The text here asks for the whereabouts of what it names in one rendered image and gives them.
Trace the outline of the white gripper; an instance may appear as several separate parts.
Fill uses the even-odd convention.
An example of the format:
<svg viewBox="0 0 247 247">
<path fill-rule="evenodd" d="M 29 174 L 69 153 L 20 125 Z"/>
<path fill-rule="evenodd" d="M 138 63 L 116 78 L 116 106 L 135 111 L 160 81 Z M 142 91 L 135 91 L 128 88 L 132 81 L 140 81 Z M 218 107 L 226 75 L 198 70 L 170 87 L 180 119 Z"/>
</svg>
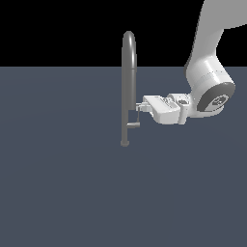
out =
<svg viewBox="0 0 247 247">
<path fill-rule="evenodd" d="M 136 103 L 136 111 L 149 112 L 158 124 L 176 124 L 180 108 L 162 96 L 143 96 L 143 102 Z"/>
</svg>

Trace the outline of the grey faucet handle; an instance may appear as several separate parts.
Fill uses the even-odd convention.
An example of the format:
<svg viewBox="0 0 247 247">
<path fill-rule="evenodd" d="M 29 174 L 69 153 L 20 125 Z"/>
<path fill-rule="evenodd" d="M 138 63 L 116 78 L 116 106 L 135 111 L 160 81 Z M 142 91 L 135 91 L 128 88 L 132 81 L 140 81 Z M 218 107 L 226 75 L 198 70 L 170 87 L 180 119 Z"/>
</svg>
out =
<svg viewBox="0 0 247 247">
<path fill-rule="evenodd" d="M 140 127 L 140 121 L 139 121 L 139 113 L 140 113 L 140 111 L 138 110 L 138 115 L 137 115 L 137 121 L 136 122 L 134 122 L 134 123 L 127 123 L 126 124 L 126 127 L 127 128 L 136 128 L 136 127 Z"/>
</svg>

